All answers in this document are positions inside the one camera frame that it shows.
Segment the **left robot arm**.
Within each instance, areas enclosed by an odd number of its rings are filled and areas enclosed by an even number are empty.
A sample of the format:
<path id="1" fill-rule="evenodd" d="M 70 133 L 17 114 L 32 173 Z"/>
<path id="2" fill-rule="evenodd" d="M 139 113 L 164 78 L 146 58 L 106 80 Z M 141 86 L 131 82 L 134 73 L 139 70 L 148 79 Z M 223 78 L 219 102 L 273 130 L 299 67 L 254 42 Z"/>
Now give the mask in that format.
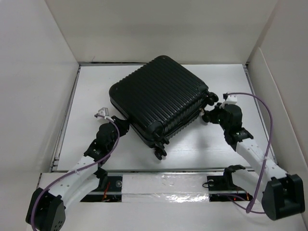
<path id="1" fill-rule="evenodd" d="M 100 125 L 96 138 L 73 169 L 33 192 L 26 214 L 26 223 L 32 230 L 59 231 L 69 207 L 89 192 L 106 188 L 108 173 L 102 166 L 117 147 L 120 137 L 129 131 L 129 122 L 116 116 L 96 114 L 95 117 L 107 123 Z"/>

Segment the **black hard-shell suitcase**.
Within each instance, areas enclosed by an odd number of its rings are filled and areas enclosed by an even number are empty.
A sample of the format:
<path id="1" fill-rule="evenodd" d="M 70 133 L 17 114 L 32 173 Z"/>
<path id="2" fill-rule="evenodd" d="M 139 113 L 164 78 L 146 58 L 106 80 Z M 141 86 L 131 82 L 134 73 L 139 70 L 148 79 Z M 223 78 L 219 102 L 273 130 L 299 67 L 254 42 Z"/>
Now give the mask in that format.
<path id="1" fill-rule="evenodd" d="M 165 145 L 174 135 L 192 123 L 201 109 L 218 102 L 203 80 L 166 55 L 112 85 L 109 97 L 159 160 L 167 155 Z"/>

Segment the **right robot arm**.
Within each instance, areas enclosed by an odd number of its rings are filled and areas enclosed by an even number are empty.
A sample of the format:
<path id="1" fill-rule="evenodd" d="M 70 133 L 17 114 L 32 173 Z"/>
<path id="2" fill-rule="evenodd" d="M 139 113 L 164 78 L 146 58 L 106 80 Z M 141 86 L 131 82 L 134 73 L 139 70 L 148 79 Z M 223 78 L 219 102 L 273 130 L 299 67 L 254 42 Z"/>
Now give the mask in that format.
<path id="1" fill-rule="evenodd" d="M 303 213 L 306 208 L 302 179 L 297 174 L 290 175 L 265 155 L 253 135 L 242 126 L 242 118 L 239 106 L 221 103 L 202 116 L 206 123 L 221 126 L 226 143 L 255 171 L 251 174 L 241 165 L 229 166 L 222 177 L 224 187 L 246 190 L 261 203 L 271 220 Z"/>

